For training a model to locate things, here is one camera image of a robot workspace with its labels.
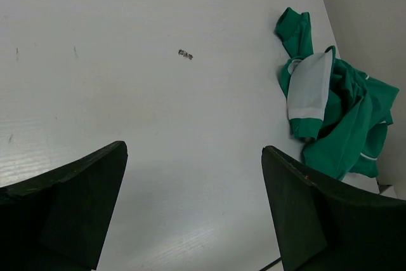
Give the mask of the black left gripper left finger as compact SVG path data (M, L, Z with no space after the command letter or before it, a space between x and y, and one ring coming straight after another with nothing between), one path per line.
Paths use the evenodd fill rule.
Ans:
M127 160L116 141L1 187L1 270L96 270Z

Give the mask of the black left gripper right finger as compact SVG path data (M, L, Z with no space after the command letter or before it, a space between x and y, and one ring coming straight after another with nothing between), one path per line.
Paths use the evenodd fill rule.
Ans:
M261 164L285 270L405 269L405 201L343 183L272 146Z

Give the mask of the green zip jacket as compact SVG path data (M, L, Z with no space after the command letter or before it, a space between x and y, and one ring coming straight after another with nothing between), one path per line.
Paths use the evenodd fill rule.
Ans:
M335 46L314 52L307 12L287 8L275 34L289 55L278 81L304 164L338 180L376 178L398 88L338 58Z

